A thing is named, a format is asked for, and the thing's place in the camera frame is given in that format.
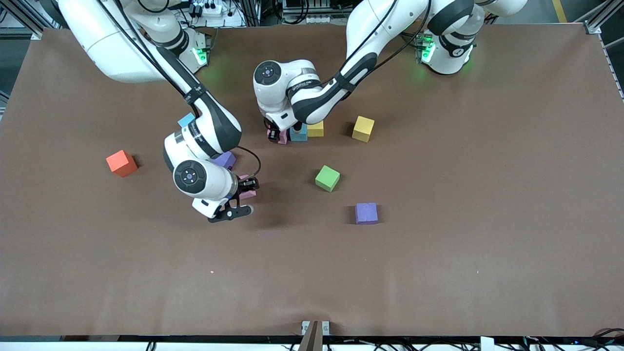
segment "toy block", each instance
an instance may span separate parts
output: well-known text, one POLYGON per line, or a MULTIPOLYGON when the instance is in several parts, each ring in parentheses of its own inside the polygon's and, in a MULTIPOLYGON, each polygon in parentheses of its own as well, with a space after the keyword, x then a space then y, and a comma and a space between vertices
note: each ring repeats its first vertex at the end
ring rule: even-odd
MULTIPOLYGON (((248 176, 248 174, 239 175, 238 176, 238 180, 245 179, 247 176, 248 176)), ((238 198, 240 200, 245 200, 245 199, 249 199, 250 197, 254 197, 254 196, 256 196, 256 191, 255 190, 249 190, 249 191, 240 193, 238 198)))
POLYGON ((375 224, 378 222, 377 218, 377 204, 374 202, 367 202, 364 204, 357 204, 355 206, 355 223, 357 224, 375 224))
POLYGON ((338 184, 338 179, 340 179, 340 173, 327 166, 323 166, 321 172, 318 172, 318 175, 314 179, 314 182, 324 190, 332 192, 336 184, 338 184))
POLYGON ((359 141, 368 142, 368 139, 371 137, 371 132, 373 131, 373 124, 375 124, 374 120, 358 116, 351 137, 359 141))
POLYGON ((236 162, 236 157, 228 151, 219 155, 216 159, 211 159, 210 162, 218 164, 221 167, 225 167, 231 171, 232 167, 234 167, 234 163, 236 162))
POLYGON ((308 126, 308 137, 322 137, 323 136, 323 121, 317 124, 310 124, 308 126))
POLYGON ((296 131, 294 127, 290 127, 290 141, 308 141, 308 125, 303 124, 301 130, 296 131))
MULTIPOLYGON (((269 129, 266 130, 266 136, 269 136, 271 131, 269 129)), ((277 142, 278 144, 286 145, 288 142, 288 129, 285 129, 283 132, 280 132, 280 139, 277 142)))
POLYGON ((180 127, 184 128, 189 123, 193 122, 194 120, 195 120, 195 116, 193 116, 192 113, 189 113, 186 116, 182 117, 182 119, 178 121, 178 124, 180 125, 180 127))
POLYGON ((109 164, 110 171, 120 177, 125 177, 137 170, 137 164, 132 156, 123 150, 106 157, 106 162, 109 164))

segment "blue cube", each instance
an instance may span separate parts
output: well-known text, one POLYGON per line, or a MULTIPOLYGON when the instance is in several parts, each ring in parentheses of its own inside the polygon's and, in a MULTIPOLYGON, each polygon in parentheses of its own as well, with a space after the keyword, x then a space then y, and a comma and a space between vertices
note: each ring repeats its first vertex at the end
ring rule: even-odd
POLYGON ((189 113, 186 116, 182 117, 182 119, 178 121, 178 124, 180 125, 180 127, 184 128, 189 123, 193 122, 194 120, 195 120, 195 116, 193 116, 192 113, 189 113))
POLYGON ((357 204, 355 206, 355 223, 356 224, 375 224, 378 222, 377 218, 377 204, 374 202, 367 202, 364 204, 357 204))
POLYGON ((234 167, 234 162, 236 162, 236 157, 230 151, 228 151, 222 155, 219 155, 219 157, 217 157, 216 159, 211 159, 210 162, 218 164, 221 167, 225 167, 231 171, 232 167, 234 167))
POLYGON ((290 127, 290 141, 308 141, 308 125, 303 124, 300 131, 290 127))

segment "brown table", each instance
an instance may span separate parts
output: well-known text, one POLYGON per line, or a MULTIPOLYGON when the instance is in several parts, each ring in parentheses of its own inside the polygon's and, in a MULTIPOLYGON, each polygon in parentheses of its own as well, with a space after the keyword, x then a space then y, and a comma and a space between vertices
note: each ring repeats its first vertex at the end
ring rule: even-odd
MULTIPOLYGON (((344 28, 222 30, 198 76, 262 158, 262 188, 253 216, 209 224, 162 160, 189 111, 182 98, 166 82, 108 79, 69 31, 47 31, 0 124, 0 332, 623 325, 624 105, 598 37, 575 24, 485 26, 478 39, 455 76, 398 55, 331 113, 325 137, 278 146, 266 141, 253 69, 305 57, 329 77, 344 28), (376 120, 367 144, 346 136, 358 115, 376 120), (119 149, 141 165, 124 179, 104 160, 119 149), (342 173, 333 193, 313 185, 323 165, 342 173), (357 202, 377 202, 382 223, 354 225, 357 202)), ((237 154, 235 172, 253 171, 237 154)))

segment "orange cube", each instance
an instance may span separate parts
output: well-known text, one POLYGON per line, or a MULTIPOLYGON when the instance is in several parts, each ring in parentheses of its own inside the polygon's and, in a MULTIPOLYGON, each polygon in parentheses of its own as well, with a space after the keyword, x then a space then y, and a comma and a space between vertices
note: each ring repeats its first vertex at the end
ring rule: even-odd
POLYGON ((125 177, 137 170, 137 164, 132 156, 123 150, 106 157, 106 162, 109 164, 110 171, 120 177, 125 177))

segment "robotic arm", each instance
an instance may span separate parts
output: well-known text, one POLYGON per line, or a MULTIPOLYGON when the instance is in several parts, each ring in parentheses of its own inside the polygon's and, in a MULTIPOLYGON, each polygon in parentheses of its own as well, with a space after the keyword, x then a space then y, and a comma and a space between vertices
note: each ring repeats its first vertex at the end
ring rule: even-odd
MULTIPOLYGON (((512 14, 526 1, 486 0, 480 5, 487 5, 486 8, 494 14, 512 14)), ((276 141, 278 131, 291 126, 298 129, 301 123, 322 121, 376 67, 381 50, 414 22, 427 3, 427 0, 366 0, 356 6, 347 22, 347 60, 324 87, 312 62, 262 62, 254 72, 253 87, 260 112, 268 121, 269 139, 276 141)), ((469 41, 470 49, 484 19, 483 9, 475 5, 474 0, 430 0, 424 16, 431 33, 438 36, 455 34, 469 41), (462 30, 471 33, 463 36, 459 34, 462 30)), ((459 55, 463 61, 459 67, 454 65, 457 71, 467 61, 463 57, 465 52, 462 50, 459 55)))
POLYGON ((60 0, 59 8, 78 42, 104 74, 120 82, 166 79, 201 113, 187 127, 165 138, 163 150, 175 185, 194 198, 193 207, 210 222, 251 214, 253 208, 240 206, 238 195, 257 189, 256 179, 240 180, 209 161, 238 145, 241 127, 234 116, 175 54, 137 35, 119 0, 60 0), (237 200, 236 207, 230 206, 232 199, 237 200))

